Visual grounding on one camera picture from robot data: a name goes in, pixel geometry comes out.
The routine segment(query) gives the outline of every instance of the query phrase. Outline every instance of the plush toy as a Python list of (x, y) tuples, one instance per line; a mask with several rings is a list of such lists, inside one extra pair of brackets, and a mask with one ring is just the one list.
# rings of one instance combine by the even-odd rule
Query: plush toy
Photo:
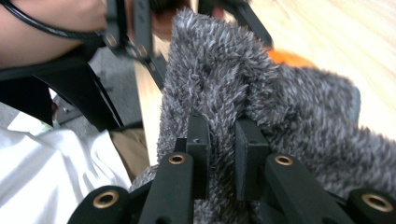
[(302, 56), (287, 52), (282, 49), (271, 49), (268, 50), (267, 53), (268, 57), (270, 57), (274, 61), (274, 63), (284, 63), (292, 67), (316, 68), (316, 66), (312, 62), (303, 58)]
[(256, 203), (235, 198), (234, 123), (241, 116), (257, 123), (274, 152), (299, 159), (326, 190), (347, 197), (371, 187), (396, 197), (396, 143), (358, 127), (359, 90), (336, 74), (273, 60), (245, 28), (189, 10), (176, 16), (158, 158), (186, 137), (189, 115), (204, 116), (213, 139), (209, 198), (195, 201), (194, 221), (261, 222)]

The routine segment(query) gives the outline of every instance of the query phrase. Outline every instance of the wooden floor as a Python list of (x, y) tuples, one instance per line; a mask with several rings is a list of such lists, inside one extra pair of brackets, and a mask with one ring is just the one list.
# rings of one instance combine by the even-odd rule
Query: wooden floor
[[(350, 78), (361, 91), (360, 126), (396, 140), (396, 1), (253, 0), (250, 5), (276, 49)], [(167, 43), (157, 43), (166, 53)], [(161, 93), (144, 70), (137, 65), (136, 78), (154, 164)]]

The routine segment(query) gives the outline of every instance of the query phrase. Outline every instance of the white fabric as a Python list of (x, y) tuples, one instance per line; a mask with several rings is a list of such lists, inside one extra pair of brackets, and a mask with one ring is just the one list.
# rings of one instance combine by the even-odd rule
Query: white fabric
[(87, 148), (68, 130), (0, 128), (0, 223), (66, 223), (94, 189), (131, 181), (108, 132)]

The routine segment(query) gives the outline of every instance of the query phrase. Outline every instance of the black cable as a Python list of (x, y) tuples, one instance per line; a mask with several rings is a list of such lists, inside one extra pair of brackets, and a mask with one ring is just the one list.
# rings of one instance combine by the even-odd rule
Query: black cable
[(23, 13), (20, 9), (15, 7), (12, 3), (10, 3), (8, 0), (0, 0), (0, 3), (20, 21), (23, 21), (24, 23), (33, 26), (36, 29), (50, 35), (57, 35), (70, 39), (98, 39), (98, 38), (102, 38), (103, 36), (103, 31), (84, 33), (84, 32), (68, 31), (57, 27), (53, 27), (29, 17), (28, 15)]

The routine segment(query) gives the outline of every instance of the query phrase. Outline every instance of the person's arm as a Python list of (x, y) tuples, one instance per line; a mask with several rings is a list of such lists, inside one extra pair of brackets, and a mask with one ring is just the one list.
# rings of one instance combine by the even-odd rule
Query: person's arm
[[(71, 31), (106, 28), (106, 0), (11, 0), (25, 14)], [(0, 5), (0, 68), (56, 59), (81, 41), (46, 34), (11, 15)]]

